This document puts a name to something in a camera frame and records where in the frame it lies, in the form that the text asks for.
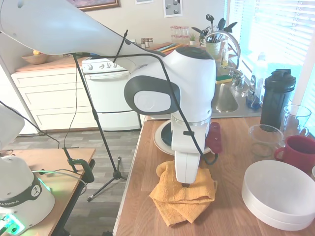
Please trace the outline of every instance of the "kitchen sink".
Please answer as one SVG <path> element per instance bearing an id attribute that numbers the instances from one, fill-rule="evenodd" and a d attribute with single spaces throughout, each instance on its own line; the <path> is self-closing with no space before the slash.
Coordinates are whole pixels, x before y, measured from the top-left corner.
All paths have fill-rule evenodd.
<path id="1" fill-rule="evenodd" d="M 238 104 L 228 85 L 216 84 L 211 107 L 212 112 L 216 111 L 219 113 L 234 112 L 238 109 Z"/>
<path id="2" fill-rule="evenodd" d="M 248 85 L 235 90 L 232 82 L 216 84 L 215 95 L 211 103 L 211 118 L 231 118 L 231 117 L 259 117 L 261 108 L 254 111 L 246 105 L 246 98 L 242 97 L 242 92 L 247 91 Z"/>

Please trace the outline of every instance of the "window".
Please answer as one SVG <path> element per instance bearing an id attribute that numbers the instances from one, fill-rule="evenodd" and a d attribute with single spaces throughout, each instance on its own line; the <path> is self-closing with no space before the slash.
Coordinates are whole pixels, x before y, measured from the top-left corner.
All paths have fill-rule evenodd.
<path id="1" fill-rule="evenodd" d="M 301 105 L 307 107 L 312 112 L 306 126 L 310 130 L 311 134 L 315 136 L 315 66 L 313 67 Z"/>
<path id="2" fill-rule="evenodd" d="M 233 22 L 238 22 L 233 35 L 250 69 L 264 52 L 267 75 L 289 68 L 298 81 L 315 29 L 315 0 L 230 0 L 229 23 Z"/>

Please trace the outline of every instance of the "yellow cloth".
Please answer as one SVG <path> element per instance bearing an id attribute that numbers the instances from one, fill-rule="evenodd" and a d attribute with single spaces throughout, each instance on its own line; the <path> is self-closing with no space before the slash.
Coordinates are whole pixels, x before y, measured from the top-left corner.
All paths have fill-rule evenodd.
<path id="1" fill-rule="evenodd" d="M 157 167 L 160 177 L 150 197 L 157 206 L 167 226 L 194 220 L 215 200 L 217 182 L 208 169 L 198 169 L 196 181 L 189 188 L 176 180 L 175 161 L 167 161 Z"/>

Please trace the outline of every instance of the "picture frame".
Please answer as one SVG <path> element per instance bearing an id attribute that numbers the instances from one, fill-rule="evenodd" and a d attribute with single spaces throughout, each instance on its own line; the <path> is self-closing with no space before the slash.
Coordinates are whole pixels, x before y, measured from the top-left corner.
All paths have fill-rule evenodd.
<path id="1" fill-rule="evenodd" d="M 154 0 L 134 0 L 135 4 L 153 3 Z"/>
<path id="2" fill-rule="evenodd" d="M 183 16 L 183 0 L 163 0 L 164 18 Z"/>
<path id="3" fill-rule="evenodd" d="M 72 5 L 82 11 L 94 11 L 120 7 L 120 0 L 68 0 Z"/>

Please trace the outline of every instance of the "faucet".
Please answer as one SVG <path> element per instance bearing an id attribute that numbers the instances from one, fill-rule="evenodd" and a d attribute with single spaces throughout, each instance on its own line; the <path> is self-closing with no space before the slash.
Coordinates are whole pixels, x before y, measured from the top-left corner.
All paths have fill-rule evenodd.
<path id="1" fill-rule="evenodd" d="M 223 36 L 228 37 L 229 39 L 231 39 L 232 43 L 236 47 L 236 54 L 237 54 L 236 67 L 233 68 L 233 67 L 230 67 L 230 66 L 224 66 L 224 68 L 230 70 L 229 75 L 233 78 L 232 86 L 235 88 L 235 90 L 242 89 L 244 87 L 244 78 L 245 78 L 245 76 L 238 69 L 238 67 L 240 65 L 240 58 L 241 58 L 241 47 L 240 47 L 240 44 L 237 42 L 236 38 L 234 38 L 233 35 L 231 35 L 228 32 L 222 31 L 222 30 L 218 30 L 218 31 L 212 32 L 212 33 L 208 34 L 205 38 L 207 39 L 208 37 L 210 37 L 212 35 L 215 35 L 215 34 L 221 34 Z"/>

